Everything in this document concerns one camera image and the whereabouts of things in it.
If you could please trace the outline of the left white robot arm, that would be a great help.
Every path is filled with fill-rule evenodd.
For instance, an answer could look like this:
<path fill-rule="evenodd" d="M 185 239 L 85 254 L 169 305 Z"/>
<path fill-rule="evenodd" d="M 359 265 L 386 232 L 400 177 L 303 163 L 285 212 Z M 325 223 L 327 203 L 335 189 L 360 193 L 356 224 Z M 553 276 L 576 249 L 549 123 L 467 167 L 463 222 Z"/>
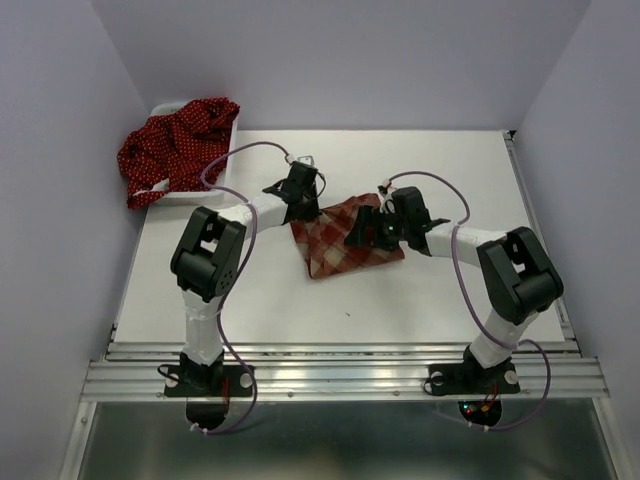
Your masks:
<path fill-rule="evenodd" d="M 174 369 L 162 367 L 166 383 L 198 395 L 217 394 L 224 382 L 224 347 L 218 326 L 224 299 L 236 283 L 257 235 L 319 215 L 317 188 L 325 178 L 300 161 L 288 175 L 251 200 L 219 211 L 196 208 L 180 237 L 170 270 L 182 293 L 186 339 Z"/>

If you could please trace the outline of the red plaid skirt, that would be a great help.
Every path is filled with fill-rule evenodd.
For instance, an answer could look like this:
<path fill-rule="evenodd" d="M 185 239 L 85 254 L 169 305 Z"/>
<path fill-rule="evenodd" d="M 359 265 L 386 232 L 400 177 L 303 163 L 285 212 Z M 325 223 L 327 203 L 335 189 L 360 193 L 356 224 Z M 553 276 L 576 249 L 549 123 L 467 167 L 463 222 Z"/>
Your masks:
<path fill-rule="evenodd" d="M 401 249 L 388 252 L 344 244 L 355 225 L 357 211 L 361 206 L 379 207 L 379 197 L 373 193 L 352 196 L 338 204 L 322 208 L 320 215 L 313 220 L 292 221 L 289 224 L 311 279 L 323 280 L 405 258 Z"/>

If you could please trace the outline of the red polka dot skirt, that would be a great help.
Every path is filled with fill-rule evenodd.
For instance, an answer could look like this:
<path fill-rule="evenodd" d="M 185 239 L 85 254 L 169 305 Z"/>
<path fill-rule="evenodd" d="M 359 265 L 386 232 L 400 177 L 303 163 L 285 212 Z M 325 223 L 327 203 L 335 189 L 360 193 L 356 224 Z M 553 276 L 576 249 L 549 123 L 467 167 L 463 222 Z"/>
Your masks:
<path fill-rule="evenodd" d="M 117 163 L 127 183 L 127 207 L 138 210 L 164 199 L 196 201 L 220 182 L 240 106 L 225 97 L 196 99 L 172 113 L 152 115 L 120 147 Z"/>

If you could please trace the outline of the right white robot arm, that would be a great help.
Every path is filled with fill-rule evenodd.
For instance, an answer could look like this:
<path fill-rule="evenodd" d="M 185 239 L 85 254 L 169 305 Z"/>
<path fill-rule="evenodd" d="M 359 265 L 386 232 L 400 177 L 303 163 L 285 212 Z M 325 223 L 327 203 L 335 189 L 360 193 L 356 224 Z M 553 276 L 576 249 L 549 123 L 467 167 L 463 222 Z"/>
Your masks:
<path fill-rule="evenodd" d="M 434 218 L 421 192 L 404 187 L 387 191 L 379 207 L 360 207 L 344 243 L 389 252 L 405 243 L 422 255 L 449 258 L 454 266 L 478 268 L 491 304 L 489 315 L 460 362 L 429 366 L 423 389 L 432 396 L 519 393 L 512 353 L 528 326 L 564 293 L 533 230 L 478 230 Z"/>

